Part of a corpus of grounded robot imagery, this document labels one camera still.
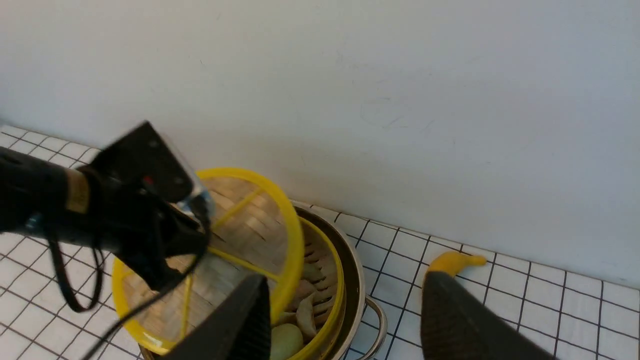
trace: yellow steamer basket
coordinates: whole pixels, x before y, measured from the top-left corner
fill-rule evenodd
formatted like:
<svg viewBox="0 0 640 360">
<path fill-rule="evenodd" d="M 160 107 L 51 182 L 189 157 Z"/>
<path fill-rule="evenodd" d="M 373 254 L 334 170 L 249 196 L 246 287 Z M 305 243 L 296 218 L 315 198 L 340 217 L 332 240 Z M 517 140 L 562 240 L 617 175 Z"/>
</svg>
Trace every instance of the yellow steamer basket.
<svg viewBox="0 0 640 360">
<path fill-rule="evenodd" d="M 305 239 L 305 262 L 314 265 L 322 273 L 321 280 L 312 282 L 317 290 L 314 296 L 313 313 L 318 332 L 289 360 L 322 359 L 332 348 L 342 326 L 345 305 L 344 273 L 338 252 L 329 237 L 304 218 L 300 218 L 300 223 Z M 281 317 L 281 322 L 295 323 L 290 316 L 296 310 L 294 303 L 289 304 Z"/>
<path fill-rule="evenodd" d="M 291 202 L 254 172 L 216 168 L 198 172 L 215 202 L 209 254 L 193 276 L 124 327 L 143 347 L 163 355 L 204 321 L 248 275 L 268 278 L 271 323 L 291 302 L 303 268 L 304 242 Z M 184 271 L 193 256 L 168 259 Z M 113 265 L 113 299 L 120 317 L 153 296 L 121 261 Z"/>
</svg>

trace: grout line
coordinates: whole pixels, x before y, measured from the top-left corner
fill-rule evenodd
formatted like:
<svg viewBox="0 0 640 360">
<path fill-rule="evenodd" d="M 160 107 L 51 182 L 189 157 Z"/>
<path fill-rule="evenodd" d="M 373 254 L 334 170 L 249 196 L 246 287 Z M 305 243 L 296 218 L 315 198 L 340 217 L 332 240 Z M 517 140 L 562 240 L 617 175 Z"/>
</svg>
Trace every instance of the grout line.
<svg viewBox="0 0 640 360">
<path fill-rule="evenodd" d="M 352 236 L 352 235 L 348 235 L 348 236 L 357 240 L 357 238 L 355 238 L 355 237 L 354 237 L 354 236 Z M 406 256 L 406 255 L 402 255 L 402 254 L 399 254 L 399 253 L 397 253 L 397 252 L 394 252 L 394 251 L 392 251 L 392 250 L 385 249 L 384 247 L 381 247 L 381 246 L 379 246 L 379 245 L 376 245 L 376 244 L 370 243 L 370 242 L 368 242 L 367 240 L 362 240 L 362 241 L 363 241 L 363 242 L 365 242 L 365 243 L 367 243 L 367 244 L 369 244 L 369 245 L 375 246 L 375 247 L 377 247 L 377 248 L 379 248 L 379 249 L 382 249 L 382 250 L 385 250 L 385 251 L 391 251 L 391 252 L 393 252 L 394 254 L 396 254 L 396 255 L 398 255 L 398 256 L 401 256 L 401 257 L 403 257 L 403 258 L 409 259 L 409 260 L 411 260 L 411 261 L 417 261 L 417 262 L 419 263 L 419 265 L 426 265 L 426 266 L 429 266 L 429 264 L 427 264 L 427 263 L 425 263 L 425 262 L 423 262 L 423 261 L 419 261 L 419 260 L 416 260 L 416 259 L 410 258 L 410 257 L 408 257 L 408 256 Z M 441 246 L 445 246 L 445 245 L 439 244 L 439 243 L 437 243 L 437 242 L 435 242 L 435 241 L 431 241 L 431 240 L 430 240 L 430 242 L 436 243 L 436 244 L 441 245 Z M 460 251 L 459 249 L 454 249 L 454 248 L 452 248 L 452 247 L 448 247 L 448 248 L 449 248 L 449 249 L 452 249 L 452 250 Z M 533 264 L 533 262 L 531 262 L 531 261 L 528 261 L 528 263 L 529 263 L 529 266 L 530 266 L 530 267 L 531 267 L 531 266 L 532 266 L 532 264 Z M 522 272 L 522 271 L 520 271 L 520 270 L 517 270 L 517 269 L 514 269 L 514 268 L 510 268 L 510 267 L 505 266 L 505 265 L 502 265 L 502 264 L 498 264 L 498 263 L 496 263 L 496 264 L 495 264 L 495 266 L 500 266 L 500 267 L 502 267 L 502 268 L 506 268 L 506 269 L 509 269 L 509 270 L 512 270 L 512 271 L 518 272 L 518 273 L 520 273 L 520 274 L 528 275 L 530 278 L 537 279 L 537 280 L 540 280 L 540 281 L 544 281 L 544 282 L 546 282 L 546 283 L 549 283 L 549 284 L 552 284 L 552 285 L 555 285 L 555 286 L 558 286 L 558 287 L 562 287 L 561 285 L 558 285 L 558 284 L 556 284 L 556 283 L 554 283 L 554 282 L 552 282 L 552 281 L 549 281 L 549 280 L 547 280 L 547 279 L 542 279 L 541 277 L 537 277 L 537 276 L 535 276 L 535 275 L 528 274 L 527 272 Z M 391 277 L 393 277 L 393 278 L 395 278 L 395 279 L 397 279 L 397 280 L 400 280 L 400 281 L 403 281 L 403 282 L 407 282 L 407 283 L 409 283 L 407 280 L 400 279 L 399 277 L 396 277 L 396 276 L 393 276 L 393 275 L 390 275 L 390 274 L 386 274 L 385 272 L 382 272 L 381 270 L 375 270 L 375 269 L 373 269 L 373 268 L 371 268 L 371 267 L 368 267 L 368 266 L 364 266 L 364 267 L 365 267 L 365 268 L 368 268 L 369 270 L 375 271 L 375 272 L 381 272 L 381 273 L 383 273 L 383 274 L 385 274 L 385 275 L 387 275 L 387 276 L 391 276 Z M 469 279 L 468 277 L 465 277 L 465 276 L 462 276 L 462 275 L 458 275 L 458 277 L 460 277 L 460 278 L 462 278 L 462 279 L 464 279 L 464 280 L 467 280 L 467 281 L 474 282 L 474 283 L 476 283 L 476 284 L 478 284 L 478 285 L 482 285 L 482 286 L 487 286 L 487 285 L 488 285 L 488 284 L 484 284 L 484 283 L 479 282 L 479 281 L 476 281 L 476 280 Z M 491 289 L 493 289 L 493 290 L 497 290 L 497 291 L 500 291 L 500 292 L 503 292 L 503 293 L 507 293 L 507 292 L 505 292 L 505 291 L 498 290 L 498 289 L 496 289 L 496 288 L 491 288 Z M 567 287 L 567 289 L 569 289 L 569 290 L 571 290 L 571 291 L 574 291 L 575 293 L 578 293 L 578 294 L 581 294 L 581 295 L 589 296 L 589 297 L 594 298 L 594 299 L 599 299 L 598 297 L 595 297 L 595 296 L 590 295 L 590 294 L 587 294 L 587 293 L 580 292 L 580 291 L 578 291 L 578 290 L 571 289 L 571 288 L 569 288 L 569 287 Z M 602 299 L 602 301 L 603 301 L 603 302 L 606 302 L 606 303 L 608 303 L 608 304 L 612 304 L 612 305 L 615 305 L 615 306 L 618 306 L 618 307 L 622 307 L 623 309 L 626 309 L 626 310 L 629 310 L 629 311 L 633 311 L 634 313 L 640 313 L 640 311 L 638 311 L 638 310 L 631 309 L 631 308 L 629 308 L 629 307 L 625 307 L 625 306 L 622 306 L 622 305 L 616 304 L 616 303 L 611 302 L 611 301 L 607 301 L 607 300 L 604 300 L 604 299 Z"/>
<path fill-rule="evenodd" d="M 563 306 L 564 306 L 564 291 L 566 290 L 566 274 L 567 272 L 564 272 L 564 281 L 563 281 L 563 286 L 562 286 L 562 296 L 560 298 L 560 313 L 562 313 L 563 310 Z M 560 323 L 562 323 L 562 315 L 558 316 L 558 328 L 556 331 L 556 345 L 554 346 L 554 358 L 556 357 L 557 351 L 558 351 L 558 341 L 560 341 Z"/>
<path fill-rule="evenodd" d="M 56 354 L 56 352 L 55 352 L 55 351 L 53 351 L 53 350 L 51 350 L 51 349 L 49 349 L 49 348 L 47 348 L 47 347 L 43 346 L 41 343 L 39 343 L 39 342 L 35 341 L 34 339 L 31 339 L 29 336 L 26 336 L 25 334 L 23 334 L 23 333 L 21 333 L 21 332 L 19 332 L 19 331 L 15 330 L 15 329 L 11 329 L 11 331 L 15 332 L 15 333 L 16 333 L 16 334 L 18 334 L 19 336 L 22 336 L 23 338 L 25 338 L 25 339 L 27 339 L 27 340 L 29 341 L 29 345 L 27 346 L 27 348 L 25 348 L 25 349 L 24 349 L 24 351 L 29 350 L 29 347 L 30 347 L 32 344 L 36 344 L 36 345 L 38 345 L 39 347 L 41 347 L 41 348 L 45 349 L 46 351 L 48 351 L 48 352 L 50 352 L 50 353 L 54 354 L 55 356 L 58 356 L 58 355 Z"/>
<path fill-rule="evenodd" d="M 80 331 L 74 336 L 74 338 L 71 340 L 71 342 L 69 344 L 67 344 L 67 346 L 65 347 L 64 350 L 62 350 L 62 352 L 60 353 L 60 355 L 64 354 L 65 351 L 67 351 L 67 349 L 71 346 L 71 344 L 73 344 L 75 342 L 75 340 L 77 339 L 78 336 L 80 336 L 80 334 L 82 334 L 83 331 L 85 331 L 85 327 L 86 325 L 91 321 L 91 319 L 98 313 L 98 310 L 102 309 L 102 306 L 99 306 L 94 312 L 93 314 L 91 314 L 91 316 L 89 316 L 89 320 L 87 320 L 86 323 L 84 323 L 84 325 L 80 328 Z"/>
<path fill-rule="evenodd" d="M 381 272 L 381 271 L 378 271 L 378 270 L 374 270 L 374 269 L 372 269 L 372 268 L 370 268 L 370 267 L 368 267 L 368 266 L 363 266 L 363 267 L 364 267 L 364 268 L 366 268 L 366 269 L 368 269 L 368 270 L 371 270 L 371 271 L 373 271 L 373 272 L 378 273 L 378 275 L 386 275 L 386 276 L 389 276 L 389 277 L 394 278 L 395 280 L 398 280 L 398 281 L 404 282 L 404 283 L 406 283 L 406 284 L 409 284 L 409 285 L 411 285 L 411 289 L 413 288 L 413 286 L 416 286 L 416 287 L 418 287 L 418 288 L 421 288 L 421 286 L 419 286 L 419 285 L 409 283 L 407 280 L 400 279 L 400 278 L 398 278 L 398 277 L 395 277 L 395 276 L 393 276 L 393 275 L 387 274 L 387 273 L 385 273 L 385 272 Z M 493 291 L 497 291 L 497 292 L 499 292 L 499 293 L 503 293 L 503 294 L 505 294 L 505 295 L 509 295 L 510 297 L 514 297 L 514 298 L 516 298 L 516 299 L 518 299 L 518 300 L 521 300 L 521 301 L 523 301 L 523 302 L 525 302 L 525 301 L 526 301 L 526 302 L 528 302 L 528 303 L 530 303 L 530 304 L 534 304 L 534 305 L 537 305 L 537 306 L 543 307 L 543 308 L 545 308 L 545 309 L 548 309 L 548 310 L 554 311 L 554 312 L 558 313 L 559 315 L 566 315 L 566 316 L 569 316 L 569 317 L 571 317 L 571 318 L 579 319 L 579 320 L 581 320 L 581 321 L 583 321 L 583 322 L 590 323 L 591 325 L 596 325 L 596 326 L 598 326 L 598 324 L 597 324 L 597 323 L 595 323 L 595 322 L 592 322 L 592 321 L 587 320 L 587 319 L 584 319 L 584 318 L 579 318 L 578 316 L 574 316 L 574 315 L 571 315 L 571 314 L 569 314 L 569 313 L 562 312 L 562 310 L 561 310 L 561 309 L 560 309 L 560 310 L 558 310 L 558 309 L 555 309 L 555 308 L 553 308 L 553 307 L 550 307 L 550 306 L 547 306 L 547 305 L 544 305 L 544 304 L 540 304 L 540 303 L 537 303 L 537 302 L 535 302 L 535 301 L 531 301 L 531 300 L 529 300 L 529 299 L 526 299 L 525 297 L 518 297 L 518 296 L 516 296 L 516 295 L 514 295 L 514 294 L 512 294 L 512 293 L 508 293 L 508 292 L 506 292 L 506 291 L 504 291 L 504 290 L 500 290 L 500 289 L 497 289 L 497 288 L 493 288 L 493 287 L 491 287 L 491 286 L 487 286 L 487 285 L 485 285 L 485 284 L 483 284 L 483 283 L 481 283 L 481 282 L 477 282 L 477 281 L 474 281 L 474 280 L 470 280 L 470 279 L 467 279 L 467 278 L 464 278 L 464 277 L 461 277 L 461 276 L 458 276 L 458 277 L 460 277 L 461 279 L 464 279 L 464 280 L 466 280 L 466 281 L 469 281 L 469 282 L 473 282 L 473 283 L 475 283 L 475 284 L 478 284 L 478 285 L 480 285 L 480 286 L 484 286 L 485 288 L 487 288 L 487 290 L 486 290 L 486 291 L 488 291 L 489 289 L 491 289 L 491 290 L 493 290 Z M 398 306 L 398 305 L 396 305 L 396 304 L 391 304 L 391 303 L 389 303 L 389 302 L 387 302 L 387 301 L 385 301 L 385 300 L 381 300 L 381 299 L 379 299 L 378 297 L 375 297 L 375 296 L 373 296 L 373 295 L 372 295 L 372 297 L 374 297 L 374 299 L 376 299 L 376 300 L 379 300 L 379 301 L 381 301 L 381 302 L 384 302 L 384 303 L 386 303 L 387 305 L 390 305 L 390 306 L 395 307 L 395 308 L 397 308 L 397 309 L 400 309 L 400 310 L 402 310 L 402 309 L 403 309 L 402 307 L 400 307 L 400 306 Z M 412 314 L 416 314 L 416 315 L 420 316 L 420 314 L 416 313 L 415 311 L 411 311 L 411 310 L 409 310 L 409 309 L 404 309 L 404 310 L 405 310 L 405 311 L 408 311 L 408 312 L 410 312 L 410 313 L 412 313 Z M 612 331 L 612 332 L 618 333 L 618 334 L 620 334 L 620 335 L 624 335 L 624 336 L 626 336 L 626 337 L 629 337 L 629 338 L 635 339 L 635 340 L 640 340 L 640 338 L 636 338 L 636 337 L 634 337 L 633 335 L 625 334 L 625 333 L 623 333 L 623 332 L 620 332 L 620 331 L 617 331 L 617 330 L 614 330 L 614 329 L 610 329 L 610 328 L 608 328 L 608 327 L 604 327 L 604 326 L 600 326 L 600 327 L 602 327 L 603 329 L 607 329 L 607 330 L 609 330 L 609 331 Z"/>
<path fill-rule="evenodd" d="M 516 331 L 520 331 L 520 323 L 522 323 L 522 313 L 524 312 L 524 300 L 527 296 L 527 287 L 529 285 L 529 274 L 531 274 L 531 262 L 529 262 L 529 270 L 527 271 L 527 280 L 524 282 L 524 292 L 522 293 L 522 304 L 520 305 L 520 317 L 518 317 L 518 325 Z"/>
<path fill-rule="evenodd" d="M 62 321 L 64 321 L 64 322 L 66 322 L 66 323 L 67 323 L 67 324 L 69 324 L 69 325 L 72 325 L 72 326 L 74 326 L 74 327 L 77 327 L 78 329 L 82 329 L 80 326 L 78 326 L 78 325 L 76 325 L 76 324 L 72 323 L 70 320 L 68 320 L 68 319 L 66 319 L 66 318 L 63 318 L 63 317 L 60 317 L 60 316 L 58 316 L 56 313 L 54 313 L 53 311 L 51 311 L 51 310 L 49 310 L 49 309 L 46 309 L 46 308 L 44 308 L 43 306 L 40 306 L 40 305 L 38 305 L 38 304 L 36 304 L 36 303 L 34 303 L 34 302 L 29 301 L 27 298 L 23 297 L 22 295 L 16 294 L 16 293 L 14 293 L 14 292 L 13 292 L 13 291 L 11 291 L 11 290 L 7 290 L 7 292 L 8 292 L 8 293 L 11 293 L 12 295 L 15 295 L 16 297 L 18 297 L 18 298 L 20 298 L 20 299 L 22 299 L 22 300 L 25 300 L 26 302 L 29 302 L 30 304 L 32 304 L 32 305 L 34 305 L 34 306 L 36 306 L 36 307 L 39 307 L 41 310 L 43 310 L 43 311 L 45 311 L 45 312 L 47 312 L 47 313 L 49 313 L 49 314 L 52 314 L 54 317 L 59 318 L 60 320 L 62 320 Z M 91 335 L 95 336 L 95 337 L 96 337 L 96 338 L 98 338 L 98 339 L 101 337 L 101 335 L 96 335 L 96 334 L 94 334 L 93 332 L 91 332 L 91 331 L 89 331 L 89 330 L 86 330 L 86 329 L 85 329 L 85 331 L 86 331 L 88 334 L 91 334 Z M 122 348 L 122 347 L 120 347 L 120 346 L 118 346 L 118 345 L 116 345 L 116 344 L 112 343 L 112 342 L 111 342 L 111 339 L 109 339 L 109 340 L 107 340 L 107 341 L 104 341 L 104 342 L 105 342 L 105 343 L 107 343 L 108 345 L 112 345 L 112 346 L 114 346 L 114 347 L 116 347 L 116 348 L 118 348 L 118 349 L 120 349 L 120 350 L 123 350 L 123 351 L 124 351 L 124 352 L 126 352 L 127 354 L 131 354 L 128 350 L 125 350 L 124 348 Z"/>
<path fill-rule="evenodd" d="M 394 238 L 391 240 L 390 247 L 394 246 L 394 242 L 396 241 L 396 236 L 398 235 L 398 231 L 394 234 Z M 378 285 L 378 280 L 380 280 L 380 275 L 382 274 L 382 269 L 385 268 L 385 263 L 389 257 L 389 251 L 385 254 L 385 259 L 382 261 L 382 265 L 380 266 L 380 271 L 378 272 L 378 276 L 376 276 L 376 281 L 373 283 L 373 287 L 371 288 L 371 296 L 373 296 L 374 291 L 376 291 L 376 285 Z"/>
<path fill-rule="evenodd" d="M 47 136 L 47 137 L 45 137 L 45 138 L 44 138 L 44 140 L 42 140 L 40 143 L 33 143 L 33 142 L 30 142 L 29 140 L 25 140 L 25 139 L 23 139 L 23 138 L 19 138 L 19 137 L 17 137 L 17 136 L 13 136 L 13 135 L 11 135 L 11 134 L 7 134 L 7 133 L 3 133 L 3 134 L 8 135 L 8 136 L 10 136 L 10 137 L 12 137 L 12 138 L 14 138 L 14 139 L 18 139 L 18 140 L 22 140 L 23 142 L 30 143 L 31 145 L 35 145 L 36 147 L 38 147 L 38 146 L 39 146 L 39 147 L 41 147 L 41 148 L 43 148 L 43 149 L 47 149 L 47 150 L 49 150 L 49 151 L 53 151 L 53 152 L 55 152 L 56 154 L 60 154 L 60 151 L 62 151 L 62 149 L 64 149 L 64 148 L 65 148 L 65 146 L 67 146 L 68 144 L 72 143 L 72 142 L 70 142 L 70 141 L 66 141 L 66 140 L 59 139 L 59 140 L 61 140 L 61 141 L 64 141 L 64 142 L 65 142 L 65 144 L 64 144 L 64 145 L 62 145 L 62 147 L 60 148 L 60 150 L 58 150 L 58 151 L 54 151 L 53 149 L 50 149 L 50 148 L 48 148 L 48 147 L 44 147 L 44 146 L 41 146 L 41 145 L 40 145 L 40 143 L 44 143 L 47 139 L 49 139 L 49 138 L 54 138 L 53 136 Z"/>
<path fill-rule="evenodd" d="M 604 281 L 600 281 L 600 309 L 598 309 L 598 334 L 596 338 L 596 354 L 600 352 L 600 322 L 602 321 L 602 297 L 604 295 Z"/>
<path fill-rule="evenodd" d="M 426 239 L 426 244 L 424 245 L 424 249 L 422 250 L 422 256 L 420 257 L 421 259 L 424 258 L 424 254 L 427 252 L 427 248 L 429 247 L 430 239 L 431 239 L 430 236 L 429 236 L 428 239 Z M 409 286 L 409 292 L 407 293 L 406 299 L 404 300 L 404 306 L 402 307 L 402 310 L 400 312 L 400 317 L 398 318 L 398 324 L 396 325 L 396 330 L 394 331 L 394 334 L 391 337 L 391 342 L 389 343 L 389 348 L 387 349 L 387 353 L 385 354 L 385 359 L 387 359 L 387 360 L 388 360 L 389 354 L 391 354 L 391 348 L 394 345 L 394 341 L 396 340 L 397 331 L 398 331 L 398 329 L 400 329 L 400 325 L 402 324 L 402 318 L 404 316 L 404 313 L 406 311 L 409 311 L 406 308 L 406 306 L 409 303 L 409 298 L 411 297 L 411 293 L 413 292 L 413 284 L 415 283 L 416 279 L 418 278 L 418 273 L 419 272 L 420 272 L 420 265 L 418 264 L 418 267 L 415 269 L 415 274 L 413 275 L 413 282 Z"/>
<path fill-rule="evenodd" d="M 47 280 L 49 280 L 49 282 L 45 285 L 45 287 L 46 287 L 47 285 L 49 285 L 49 283 L 50 283 L 51 281 L 53 281 L 53 282 L 56 282 L 56 283 L 57 283 L 57 281 L 56 281 L 56 276 L 54 275 L 53 277 L 49 277 L 49 275 L 47 275 L 47 274 L 43 274 L 42 272 L 39 272 L 38 270 L 35 270 L 35 269 L 31 268 L 31 267 L 32 267 L 32 266 L 33 266 L 33 265 L 34 265 L 34 264 L 35 264 L 35 263 L 36 263 L 36 262 L 37 262 L 37 261 L 38 261 L 42 256 L 44 256 L 44 254 L 48 253 L 48 251 L 50 251 L 50 249 L 49 249 L 49 247 L 47 246 L 47 249 L 46 249 L 46 250 L 45 250 L 45 251 L 44 251 L 40 256 L 38 256 L 38 258 L 36 259 L 36 261 L 34 261 L 30 266 L 27 266 L 27 268 L 28 268 L 29 270 L 33 271 L 34 273 L 36 273 L 36 274 L 38 274 L 38 275 L 41 275 L 41 276 L 43 276 L 43 277 L 47 278 Z M 66 254 L 64 254 L 64 255 L 65 255 L 66 257 L 68 257 L 68 260 L 67 260 L 67 262 L 65 263 L 65 266 L 66 266 L 66 265 L 68 265 L 68 264 L 71 262 L 71 260 L 76 260 L 77 262 L 82 263 L 82 264 L 84 264 L 84 265 L 86 265 L 86 266 L 89 266 L 90 268 L 91 268 L 91 267 L 93 267 L 93 266 L 95 266 L 95 264 L 94 264 L 94 265 L 89 265 L 89 264 L 85 263 L 85 262 L 84 262 L 84 261 L 82 261 L 82 260 L 76 259 L 76 258 L 74 257 L 75 255 L 73 255 L 73 256 L 68 256 L 68 255 L 66 255 Z M 22 263 L 20 263 L 20 262 L 18 262 L 18 261 L 16 261 L 16 260 L 14 260 L 13 258 L 9 258 L 8 256 L 7 256 L 6 258 L 8 258 L 9 260 L 13 261 L 14 263 L 16 263 L 16 264 L 18 264 L 18 265 L 25 266 L 24 264 L 22 264 Z M 87 278 L 87 280 L 85 280 L 85 281 L 84 281 L 84 283 L 83 283 L 83 285 L 82 285 L 82 286 L 84 286 L 84 284 L 86 284 L 86 282 L 87 282 L 87 281 L 89 281 L 89 279 L 91 279 L 91 276 L 89 276 L 89 278 Z M 74 293 L 75 293 L 75 294 L 80 293 L 80 294 L 82 294 L 83 296 L 88 297 L 88 295 L 86 295 L 86 294 L 84 294 L 84 293 L 80 292 L 80 288 L 79 288 L 78 290 L 74 290 Z M 99 300 L 98 300 L 98 303 L 99 303 L 100 305 L 104 305 L 104 306 L 106 306 L 106 307 L 108 307 L 108 308 L 110 308 L 110 309 L 112 309 L 112 310 L 115 310 L 115 309 L 113 309 L 111 306 L 109 306 L 109 305 L 106 303 L 106 300 L 105 300 L 105 301 L 101 301 L 101 300 L 99 299 Z"/>
<path fill-rule="evenodd" d="M 46 139 L 51 137 L 51 136 L 47 136 L 47 135 L 44 135 L 44 134 L 36 133 L 35 131 L 31 131 L 31 130 L 27 130 L 27 129 L 22 129 L 22 130 L 25 130 L 26 133 L 24 133 L 24 135 L 20 136 L 20 140 L 24 140 L 24 141 L 26 141 L 28 143 L 32 143 L 32 144 L 37 145 L 37 146 L 40 146 L 40 144 L 43 143 L 44 140 L 46 140 Z M 27 136 L 28 133 L 40 134 L 40 135 L 44 136 L 44 139 L 42 139 L 39 143 L 33 143 L 33 142 L 30 142 L 30 141 L 27 141 L 27 140 L 24 139 L 24 137 Z"/>
<path fill-rule="evenodd" d="M 51 320 L 47 323 L 47 325 L 45 325 L 42 329 L 40 329 L 40 331 L 38 332 L 38 334 L 37 334 L 36 336 L 34 336 L 34 337 L 33 337 L 33 339 L 31 339 L 31 338 L 27 337 L 27 339 L 29 339 L 29 345 L 24 349 L 24 351 L 22 351 L 22 353 L 20 353 L 20 355 L 18 356 L 18 359 L 20 359 L 20 357 L 21 357 L 22 355 L 24 355 L 24 353 L 25 353 L 25 352 L 27 351 L 27 349 L 31 346 L 31 344 L 33 344 L 33 343 L 35 343 L 35 342 L 36 342 L 36 339 L 38 338 L 38 336 L 40 336 L 40 334 L 41 334 L 41 333 L 43 333 L 43 332 L 44 332 L 44 330 L 45 330 L 45 329 L 46 329 L 46 328 L 47 328 L 47 327 L 48 327 L 48 326 L 53 322 L 53 320 L 55 320 L 55 319 L 56 319 L 56 317 L 55 317 L 55 316 L 54 316 L 53 318 L 51 318 Z M 56 354 L 56 355 L 57 355 L 57 353 L 56 353 L 55 351 L 52 351 L 51 349 L 49 349 L 49 348 L 47 348 L 47 347 L 44 347 L 42 344 L 38 344 L 38 345 L 39 345 L 40 347 L 45 348 L 45 349 L 47 349 L 48 351 L 51 351 L 51 352 L 53 352 L 54 354 Z"/>
<path fill-rule="evenodd" d="M 491 277 L 493 276 L 493 268 L 495 266 L 495 259 L 497 258 L 497 253 L 493 253 L 493 263 L 491 263 L 491 271 L 489 272 L 489 280 L 486 282 L 486 290 L 484 291 L 484 299 L 482 301 L 482 305 L 486 304 L 486 297 L 489 295 L 489 285 L 491 284 Z"/>
</svg>

